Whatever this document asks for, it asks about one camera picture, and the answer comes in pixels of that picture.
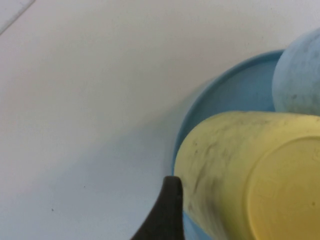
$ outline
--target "yellow cylinder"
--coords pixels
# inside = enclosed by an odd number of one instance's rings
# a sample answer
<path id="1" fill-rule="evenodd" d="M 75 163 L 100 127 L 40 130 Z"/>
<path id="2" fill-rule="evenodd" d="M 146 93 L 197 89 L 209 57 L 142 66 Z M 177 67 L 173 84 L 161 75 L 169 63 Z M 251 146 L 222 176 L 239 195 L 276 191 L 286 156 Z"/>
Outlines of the yellow cylinder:
<path id="1" fill-rule="evenodd" d="M 320 117 L 225 112 L 176 156 L 183 208 L 217 240 L 320 239 Z"/>

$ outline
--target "plate rim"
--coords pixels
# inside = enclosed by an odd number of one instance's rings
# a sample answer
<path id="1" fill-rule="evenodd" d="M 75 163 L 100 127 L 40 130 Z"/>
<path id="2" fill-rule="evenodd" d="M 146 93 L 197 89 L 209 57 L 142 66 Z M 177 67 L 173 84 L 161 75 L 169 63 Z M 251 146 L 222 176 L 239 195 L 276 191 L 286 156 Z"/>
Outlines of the plate rim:
<path id="1" fill-rule="evenodd" d="M 224 73 L 219 75 L 217 78 L 213 78 L 211 83 L 209 83 L 208 86 L 204 88 L 204 90 L 199 94 L 199 96 L 196 97 L 195 101 L 192 103 L 191 107 L 187 111 L 186 115 L 184 116 L 182 123 L 180 125 L 179 131 L 175 137 L 174 141 L 174 147 L 173 147 L 173 156 L 171 161 L 171 174 L 174 175 L 175 172 L 175 162 L 176 157 L 178 154 L 178 150 L 180 148 L 181 143 L 179 143 L 179 140 L 181 139 L 183 129 L 186 127 L 187 122 L 194 112 L 194 110 L 198 107 L 199 103 L 202 101 L 202 99 L 207 95 L 207 93 L 212 89 L 218 87 L 221 83 L 223 83 L 225 80 L 233 77 L 234 75 L 238 74 L 239 72 L 253 67 L 255 65 L 269 62 L 275 59 L 279 59 L 281 55 L 283 54 L 284 49 L 274 50 L 274 51 L 268 51 L 264 52 L 258 55 L 255 55 L 253 57 L 250 57 L 244 61 L 241 61 L 240 63 L 236 64 L 235 66 L 231 67 L 230 69 L 226 70 Z"/>

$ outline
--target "white surface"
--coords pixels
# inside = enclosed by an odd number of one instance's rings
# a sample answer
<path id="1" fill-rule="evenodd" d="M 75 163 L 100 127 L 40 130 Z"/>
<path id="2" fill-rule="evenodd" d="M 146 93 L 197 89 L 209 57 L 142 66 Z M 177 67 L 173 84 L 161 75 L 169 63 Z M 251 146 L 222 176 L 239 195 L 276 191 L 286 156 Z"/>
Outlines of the white surface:
<path id="1" fill-rule="evenodd" d="M 0 0 L 0 34 L 35 0 Z"/>
<path id="2" fill-rule="evenodd" d="M 128 239 L 186 97 L 318 27 L 318 2 L 36 1 L 0 36 L 0 239 Z"/>

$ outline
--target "yellow cup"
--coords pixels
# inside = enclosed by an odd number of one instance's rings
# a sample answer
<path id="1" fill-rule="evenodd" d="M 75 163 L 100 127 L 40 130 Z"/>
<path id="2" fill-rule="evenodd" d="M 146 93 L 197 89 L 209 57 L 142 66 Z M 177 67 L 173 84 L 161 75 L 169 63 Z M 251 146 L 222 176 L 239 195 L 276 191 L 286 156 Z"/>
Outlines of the yellow cup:
<path id="1" fill-rule="evenodd" d="M 320 240 L 320 117 L 225 112 L 176 156 L 183 208 L 217 240 Z"/>

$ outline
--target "blue dish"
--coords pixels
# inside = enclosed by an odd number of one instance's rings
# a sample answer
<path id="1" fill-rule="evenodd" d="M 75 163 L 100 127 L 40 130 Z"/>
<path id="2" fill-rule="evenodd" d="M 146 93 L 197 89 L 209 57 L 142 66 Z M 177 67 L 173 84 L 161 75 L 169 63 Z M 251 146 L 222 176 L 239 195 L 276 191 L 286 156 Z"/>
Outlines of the blue dish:
<path id="1" fill-rule="evenodd" d="M 172 161 L 172 174 L 179 147 L 188 133 L 201 121 L 226 111 L 274 112 L 272 78 L 283 50 L 267 52 L 229 69 L 197 98 L 177 135 Z M 188 240 L 210 240 L 187 214 L 183 214 L 185 237 Z"/>

